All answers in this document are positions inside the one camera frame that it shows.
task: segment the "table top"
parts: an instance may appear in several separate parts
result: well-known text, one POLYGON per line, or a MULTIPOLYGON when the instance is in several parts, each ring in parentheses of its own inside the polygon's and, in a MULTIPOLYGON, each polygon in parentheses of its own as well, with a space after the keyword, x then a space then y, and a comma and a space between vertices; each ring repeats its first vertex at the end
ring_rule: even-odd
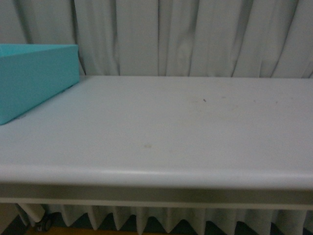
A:
POLYGON ((313 189, 313 79, 82 77, 0 126, 0 183, 313 189))

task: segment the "turquoise tray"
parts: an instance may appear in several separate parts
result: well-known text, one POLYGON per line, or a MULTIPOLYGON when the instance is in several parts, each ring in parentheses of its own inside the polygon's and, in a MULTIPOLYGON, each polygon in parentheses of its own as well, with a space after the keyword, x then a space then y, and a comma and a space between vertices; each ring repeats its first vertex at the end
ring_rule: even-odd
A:
POLYGON ((77 45, 0 44, 0 125, 77 82, 77 45))

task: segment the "caster wheel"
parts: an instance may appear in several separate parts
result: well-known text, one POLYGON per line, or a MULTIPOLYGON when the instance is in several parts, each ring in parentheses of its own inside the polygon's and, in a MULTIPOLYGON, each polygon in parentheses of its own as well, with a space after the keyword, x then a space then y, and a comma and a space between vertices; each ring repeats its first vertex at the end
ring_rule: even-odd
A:
POLYGON ((43 219, 36 224, 35 230, 37 232, 47 232, 51 228, 51 225, 52 225, 52 218, 51 216, 47 215, 43 217, 43 219))

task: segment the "white curtain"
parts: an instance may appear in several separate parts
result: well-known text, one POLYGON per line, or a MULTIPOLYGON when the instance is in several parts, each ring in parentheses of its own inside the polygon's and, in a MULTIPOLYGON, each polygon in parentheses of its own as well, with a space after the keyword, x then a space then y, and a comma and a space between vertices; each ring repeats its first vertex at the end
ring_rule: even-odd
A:
MULTIPOLYGON (((0 43, 78 44, 86 75, 312 78, 313 0, 1 0, 0 43)), ((199 234, 206 220, 228 235, 237 221, 260 235, 271 222, 313 232, 311 211, 162 210, 59 209, 67 224, 88 212, 95 228, 107 212, 118 227, 135 213, 139 232, 150 215, 167 231, 185 218, 199 234)))

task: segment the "stain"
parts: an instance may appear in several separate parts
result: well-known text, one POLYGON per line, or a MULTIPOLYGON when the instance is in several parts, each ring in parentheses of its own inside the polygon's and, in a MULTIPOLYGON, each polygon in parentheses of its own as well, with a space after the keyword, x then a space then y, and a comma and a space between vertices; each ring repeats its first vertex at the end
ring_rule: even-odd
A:
POLYGON ((152 148, 152 144, 147 143, 147 144, 144 145, 144 147, 145 148, 152 148))

